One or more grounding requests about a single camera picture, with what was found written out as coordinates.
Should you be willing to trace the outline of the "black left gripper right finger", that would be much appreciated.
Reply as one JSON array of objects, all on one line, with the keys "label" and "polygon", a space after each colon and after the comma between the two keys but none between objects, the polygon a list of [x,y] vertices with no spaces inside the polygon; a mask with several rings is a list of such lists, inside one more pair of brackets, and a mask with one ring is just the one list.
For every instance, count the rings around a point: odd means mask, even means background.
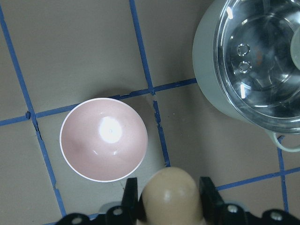
[{"label": "black left gripper right finger", "polygon": [[212,179],[210,177],[200,177],[199,185],[203,211],[220,210],[225,202]]}]

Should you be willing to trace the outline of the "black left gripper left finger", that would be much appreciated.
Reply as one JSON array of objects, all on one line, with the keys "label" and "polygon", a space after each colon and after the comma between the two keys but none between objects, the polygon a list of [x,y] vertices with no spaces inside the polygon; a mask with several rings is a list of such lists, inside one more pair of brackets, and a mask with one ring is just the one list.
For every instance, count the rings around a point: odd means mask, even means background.
[{"label": "black left gripper left finger", "polygon": [[121,201],[122,207],[125,207],[131,220],[138,219],[138,182],[137,178],[128,178],[126,181],[123,198]]}]

